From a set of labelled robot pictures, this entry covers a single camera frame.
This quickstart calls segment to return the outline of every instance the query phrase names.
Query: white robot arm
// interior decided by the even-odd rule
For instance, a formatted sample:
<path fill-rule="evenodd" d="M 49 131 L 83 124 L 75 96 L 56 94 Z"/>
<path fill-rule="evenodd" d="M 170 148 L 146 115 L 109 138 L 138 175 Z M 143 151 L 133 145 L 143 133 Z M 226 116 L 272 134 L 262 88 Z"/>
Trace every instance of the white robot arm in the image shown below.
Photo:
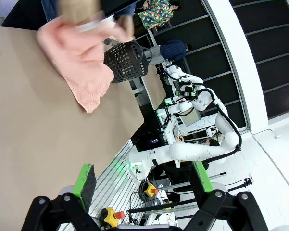
<path fill-rule="evenodd" d="M 228 118 L 226 107 L 221 103 L 213 90 L 205 88 L 203 80 L 182 72 L 176 65 L 167 69 L 172 79 L 176 81 L 192 82 L 194 90 L 198 94 L 187 103 L 177 103 L 168 108 L 170 114 L 184 112 L 191 107 L 203 111 L 213 102 L 218 109 L 215 119 L 215 126 L 224 134 L 220 146 L 213 147 L 203 144 L 191 144 L 176 142 L 171 145 L 147 150 L 143 152 L 131 153 L 129 162 L 132 173 L 139 179 L 145 179 L 154 165 L 162 164 L 172 160 L 183 161 L 225 161 L 225 157 L 232 155 L 240 150 L 241 136 L 237 126 Z"/>

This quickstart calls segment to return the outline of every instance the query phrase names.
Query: black mesh basket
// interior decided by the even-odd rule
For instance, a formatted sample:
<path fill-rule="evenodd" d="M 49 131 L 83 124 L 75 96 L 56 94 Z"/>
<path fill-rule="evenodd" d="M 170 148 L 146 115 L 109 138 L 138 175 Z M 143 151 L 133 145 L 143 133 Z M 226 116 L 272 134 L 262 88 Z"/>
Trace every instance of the black mesh basket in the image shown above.
<path fill-rule="evenodd" d="M 104 63 L 113 71 L 113 83 L 124 82 L 132 78 L 144 76 L 148 73 L 151 57 L 147 59 L 144 51 L 135 41 L 119 43 L 106 51 Z"/>

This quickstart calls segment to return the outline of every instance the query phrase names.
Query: floral clothing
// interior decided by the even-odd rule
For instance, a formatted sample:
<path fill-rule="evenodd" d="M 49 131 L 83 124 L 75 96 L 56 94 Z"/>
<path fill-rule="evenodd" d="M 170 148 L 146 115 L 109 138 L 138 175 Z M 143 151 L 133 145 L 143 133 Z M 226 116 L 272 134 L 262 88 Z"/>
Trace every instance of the floral clothing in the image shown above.
<path fill-rule="evenodd" d="M 145 29 L 156 23 L 158 26 L 163 26 L 173 16 L 171 5 L 167 0 L 148 0 L 148 4 L 148 9 L 139 13 Z"/>

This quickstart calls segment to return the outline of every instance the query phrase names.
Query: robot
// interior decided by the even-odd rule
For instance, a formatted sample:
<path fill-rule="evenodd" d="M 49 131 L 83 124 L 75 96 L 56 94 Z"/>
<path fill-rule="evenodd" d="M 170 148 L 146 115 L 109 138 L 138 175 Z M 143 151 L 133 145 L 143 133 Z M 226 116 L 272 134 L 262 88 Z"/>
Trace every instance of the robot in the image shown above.
<path fill-rule="evenodd" d="M 172 160 L 202 161 L 203 163 L 218 161 L 223 163 L 225 157 L 240 151 L 241 136 L 238 127 L 229 119 L 226 107 L 214 91 L 206 88 L 201 78 L 184 73 L 177 65 L 167 68 L 166 74 L 173 81 L 186 83 L 178 93 L 178 99 L 182 102 L 169 106 L 166 109 L 168 115 L 180 115 L 180 112 L 192 107 L 203 111 L 213 102 L 218 109 L 215 126 L 224 135 L 224 138 L 218 147 L 176 142 L 152 150 L 132 152 L 129 155 L 129 167 L 131 173 L 139 181 L 146 179 L 154 165 Z"/>

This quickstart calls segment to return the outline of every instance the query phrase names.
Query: black wall panel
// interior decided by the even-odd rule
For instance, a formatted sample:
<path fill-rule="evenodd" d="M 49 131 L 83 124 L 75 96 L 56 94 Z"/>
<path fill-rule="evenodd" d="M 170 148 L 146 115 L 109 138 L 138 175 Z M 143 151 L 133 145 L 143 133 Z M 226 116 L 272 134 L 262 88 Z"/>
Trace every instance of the black wall panel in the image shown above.
<path fill-rule="evenodd" d="M 262 2 L 234 9 L 245 33 L 289 23 L 284 0 Z"/>
<path fill-rule="evenodd" d="M 289 55 L 257 65 L 263 91 L 289 83 Z"/>
<path fill-rule="evenodd" d="M 222 45 L 189 54 L 186 60 L 191 73 L 203 80 L 231 70 Z"/>
<path fill-rule="evenodd" d="M 209 17 L 156 35 L 155 39 L 157 44 L 165 44 L 169 40 L 178 39 L 191 44 L 193 50 L 220 41 Z"/>
<path fill-rule="evenodd" d="M 289 85 L 264 94 L 269 118 L 289 111 Z"/>
<path fill-rule="evenodd" d="M 174 15 L 170 19 L 172 26 L 207 14 L 199 0 L 184 0 L 184 3 L 184 8 L 179 11 L 174 11 Z"/>
<path fill-rule="evenodd" d="M 232 6 L 237 6 L 237 5 L 246 4 L 246 3 L 255 2 L 255 1 L 257 0 L 229 0 Z"/>
<path fill-rule="evenodd" d="M 232 74 L 224 75 L 205 82 L 208 88 L 213 89 L 222 103 L 239 100 L 239 94 Z"/>
<path fill-rule="evenodd" d="M 213 108 L 213 107 L 214 107 L 214 104 L 211 103 L 211 104 L 207 107 L 207 109 L 210 109 L 210 108 Z M 211 110 L 211 111 L 209 111 L 209 112 L 206 112 L 206 111 L 204 111 L 204 112 L 205 112 L 205 116 L 209 116 L 209 115 L 212 115 L 212 114 L 216 114 L 216 113 L 218 112 L 218 110 L 217 110 L 217 108 L 216 108 L 216 109 Z"/>
<path fill-rule="evenodd" d="M 148 39 L 147 39 L 146 36 L 137 39 L 137 43 L 138 43 L 140 46 L 142 46 L 142 47 L 146 47 L 146 48 L 150 48 L 150 47 L 151 47 L 151 45 L 150 45 L 150 43 L 149 43 L 149 41 L 148 41 Z"/>
<path fill-rule="evenodd" d="M 289 52 L 289 26 L 247 36 L 255 62 Z"/>
<path fill-rule="evenodd" d="M 229 117 L 235 122 L 235 124 L 239 128 L 246 126 L 241 102 L 230 104 L 226 106 L 226 109 L 229 114 Z"/>

